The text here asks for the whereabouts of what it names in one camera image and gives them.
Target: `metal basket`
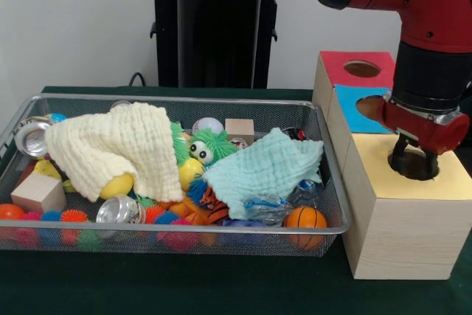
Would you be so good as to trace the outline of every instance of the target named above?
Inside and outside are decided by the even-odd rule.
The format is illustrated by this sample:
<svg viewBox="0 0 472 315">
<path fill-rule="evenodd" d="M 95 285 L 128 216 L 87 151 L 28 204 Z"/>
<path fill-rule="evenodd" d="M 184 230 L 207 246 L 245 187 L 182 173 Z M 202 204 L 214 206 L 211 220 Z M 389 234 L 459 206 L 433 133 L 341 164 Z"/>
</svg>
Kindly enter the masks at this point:
<svg viewBox="0 0 472 315">
<path fill-rule="evenodd" d="M 0 204 L 10 194 L 28 158 L 16 151 L 13 131 L 23 119 L 62 113 L 67 117 L 106 113 L 117 100 L 139 101 L 165 107 L 169 118 L 185 128 L 202 117 L 251 118 L 257 138 L 273 127 L 299 127 L 307 137 L 324 141 L 324 189 L 319 209 L 326 229 L 282 227 L 168 226 L 149 224 L 76 224 L 45 221 L 0 221 L 0 249 L 45 251 L 145 252 L 220 255 L 290 255 L 321 257 L 338 234 L 347 230 L 350 214 L 339 168 L 325 120 L 318 107 L 298 101 L 214 100 L 181 97 L 123 97 L 102 95 L 41 94 L 26 101 L 0 136 Z M 78 208 L 94 220 L 102 202 L 91 203 L 78 194 L 67 195 L 66 209 Z M 316 240 L 317 247 L 294 246 Z"/>
</svg>

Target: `dark green table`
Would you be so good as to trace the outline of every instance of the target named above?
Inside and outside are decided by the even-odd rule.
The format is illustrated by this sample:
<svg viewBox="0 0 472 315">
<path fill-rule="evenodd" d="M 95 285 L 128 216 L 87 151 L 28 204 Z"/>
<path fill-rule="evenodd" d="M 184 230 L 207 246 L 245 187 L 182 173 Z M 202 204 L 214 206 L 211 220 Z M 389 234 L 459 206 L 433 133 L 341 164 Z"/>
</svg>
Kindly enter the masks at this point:
<svg viewBox="0 0 472 315">
<path fill-rule="evenodd" d="M 45 92 L 310 100 L 310 91 Z M 321 259 L 0 252 L 0 314 L 472 314 L 472 239 L 448 281 L 353 280 L 341 238 Z"/>
</svg>

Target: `shape sorter box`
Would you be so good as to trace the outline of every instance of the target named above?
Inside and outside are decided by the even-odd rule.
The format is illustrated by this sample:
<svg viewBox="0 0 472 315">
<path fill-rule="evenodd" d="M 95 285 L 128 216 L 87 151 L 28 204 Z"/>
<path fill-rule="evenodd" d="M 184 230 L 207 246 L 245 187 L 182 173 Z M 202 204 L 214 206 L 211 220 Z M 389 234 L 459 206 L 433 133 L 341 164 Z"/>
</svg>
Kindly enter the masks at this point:
<svg viewBox="0 0 472 315">
<path fill-rule="evenodd" d="M 453 152 L 439 175 L 415 181 L 393 171 L 398 139 L 355 103 L 392 87 L 388 53 L 321 52 L 313 101 L 321 106 L 353 212 L 344 246 L 356 279 L 449 278 L 472 225 L 472 179 Z"/>
</svg>

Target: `yellow washcloth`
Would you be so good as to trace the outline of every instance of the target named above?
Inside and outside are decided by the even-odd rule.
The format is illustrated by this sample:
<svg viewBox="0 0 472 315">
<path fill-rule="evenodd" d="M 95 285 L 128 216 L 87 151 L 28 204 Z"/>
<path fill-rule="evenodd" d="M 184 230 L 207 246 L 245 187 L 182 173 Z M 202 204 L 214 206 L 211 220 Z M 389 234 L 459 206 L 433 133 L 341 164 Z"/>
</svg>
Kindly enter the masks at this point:
<svg viewBox="0 0 472 315">
<path fill-rule="evenodd" d="M 134 103 L 71 118 L 46 131 L 46 144 L 77 191 L 92 202 L 125 173 L 133 176 L 139 195 L 164 202 L 183 199 L 165 108 Z"/>
</svg>

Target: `white wall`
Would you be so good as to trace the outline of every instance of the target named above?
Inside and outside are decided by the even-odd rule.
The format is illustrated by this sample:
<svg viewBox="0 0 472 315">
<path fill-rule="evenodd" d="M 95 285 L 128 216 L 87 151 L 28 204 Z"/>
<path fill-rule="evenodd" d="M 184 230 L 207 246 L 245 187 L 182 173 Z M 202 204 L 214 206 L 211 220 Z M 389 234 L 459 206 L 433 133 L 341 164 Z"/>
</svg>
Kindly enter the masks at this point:
<svg viewBox="0 0 472 315">
<path fill-rule="evenodd" d="M 396 14 L 278 4 L 271 88 L 311 89 L 322 49 L 396 52 Z M 0 0 L 0 130 L 46 85 L 120 86 L 135 71 L 157 84 L 153 8 L 153 0 Z"/>
</svg>

